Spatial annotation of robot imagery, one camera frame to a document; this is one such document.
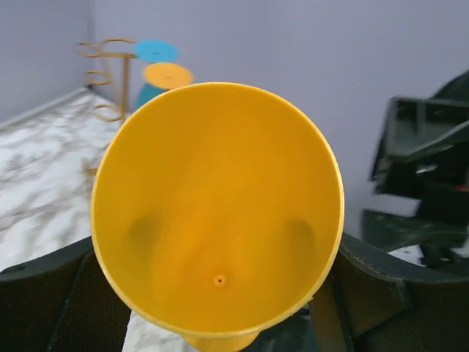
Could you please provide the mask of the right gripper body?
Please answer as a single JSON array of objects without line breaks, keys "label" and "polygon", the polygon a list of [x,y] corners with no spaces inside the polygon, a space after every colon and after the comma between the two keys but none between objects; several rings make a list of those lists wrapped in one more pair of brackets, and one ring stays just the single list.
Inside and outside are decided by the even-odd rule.
[{"label": "right gripper body", "polygon": [[365,209],[362,238],[385,252],[401,252],[437,271],[467,271],[468,162],[391,164],[375,161],[370,179],[376,194],[418,200],[412,216]]}]

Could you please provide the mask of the yellow wine glass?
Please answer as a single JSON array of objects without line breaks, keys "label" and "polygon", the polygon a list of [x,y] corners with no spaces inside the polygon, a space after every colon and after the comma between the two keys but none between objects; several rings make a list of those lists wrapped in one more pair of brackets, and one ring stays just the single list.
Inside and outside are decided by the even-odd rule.
[{"label": "yellow wine glass", "polygon": [[241,351],[313,299],[344,227],[339,165],[319,128],[258,87],[164,92],[97,170],[97,261],[134,312],[200,351]]},{"label": "yellow wine glass", "polygon": [[144,80],[160,89],[176,89],[189,85],[193,81],[192,72],[172,62],[156,62],[142,70]]}]

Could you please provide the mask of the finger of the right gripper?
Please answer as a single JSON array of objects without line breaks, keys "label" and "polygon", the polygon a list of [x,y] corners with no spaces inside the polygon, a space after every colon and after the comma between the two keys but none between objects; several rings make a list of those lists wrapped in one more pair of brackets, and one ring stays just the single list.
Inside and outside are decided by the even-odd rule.
[{"label": "finger of the right gripper", "polygon": [[468,103],[393,97],[370,174],[378,194],[468,182]]}]

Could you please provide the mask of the gold wire glass rack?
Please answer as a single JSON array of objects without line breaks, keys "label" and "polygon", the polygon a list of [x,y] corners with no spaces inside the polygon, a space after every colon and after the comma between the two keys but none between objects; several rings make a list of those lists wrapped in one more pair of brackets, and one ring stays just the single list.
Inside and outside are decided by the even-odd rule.
[{"label": "gold wire glass rack", "polygon": [[[106,47],[109,43],[135,45],[136,41],[122,37],[111,37],[99,43],[79,42],[78,46],[88,48],[89,51],[80,49],[78,50],[78,54],[83,57],[98,59],[101,63],[101,69],[88,70],[85,72],[88,85],[91,87],[109,85],[114,94],[113,103],[100,103],[94,107],[96,118],[104,122],[120,122],[122,124],[127,119],[129,108],[130,62],[137,56],[133,52],[109,51]],[[109,59],[122,60],[122,80],[120,87],[117,86],[108,61]]]}]

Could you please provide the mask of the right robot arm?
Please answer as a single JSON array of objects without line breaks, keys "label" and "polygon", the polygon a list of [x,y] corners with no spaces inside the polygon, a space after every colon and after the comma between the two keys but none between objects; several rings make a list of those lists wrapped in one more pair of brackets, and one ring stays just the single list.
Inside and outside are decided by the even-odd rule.
[{"label": "right robot arm", "polygon": [[362,238],[378,249],[417,252],[429,269],[468,275],[468,73],[429,98],[392,97],[369,180],[377,195],[418,201],[413,216],[365,209]]}]

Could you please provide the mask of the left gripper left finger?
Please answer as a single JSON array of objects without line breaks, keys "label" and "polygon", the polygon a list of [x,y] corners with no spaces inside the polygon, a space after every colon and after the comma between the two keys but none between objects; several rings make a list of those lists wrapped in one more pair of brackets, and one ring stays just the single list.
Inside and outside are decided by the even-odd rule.
[{"label": "left gripper left finger", "polygon": [[121,351],[129,320],[90,238],[1,272],[2,351]]}]

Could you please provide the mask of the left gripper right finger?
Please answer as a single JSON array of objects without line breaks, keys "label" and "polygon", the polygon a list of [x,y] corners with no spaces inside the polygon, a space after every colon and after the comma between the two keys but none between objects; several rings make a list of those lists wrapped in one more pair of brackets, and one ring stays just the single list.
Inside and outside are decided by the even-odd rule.
[{"label": "left gripper right finger", "polygon": [[343,235],[309,308],[262,332],[253,351],[467,351],[468,259],[436,270]]}]

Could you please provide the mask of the blue plastic wine glass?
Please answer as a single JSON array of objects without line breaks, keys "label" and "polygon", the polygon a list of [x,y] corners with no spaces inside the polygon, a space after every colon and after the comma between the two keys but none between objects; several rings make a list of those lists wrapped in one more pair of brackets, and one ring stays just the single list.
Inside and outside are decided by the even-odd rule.
[{"label": "blue plastic wine glass", "polygon": [[[135,44],[134,54],[149,63],[174,62],[179,56],[179,51],[171,43],[163,40],[141,40]],[[164,89],[144,83],[136,97],[135,109],[163,92]]]}]

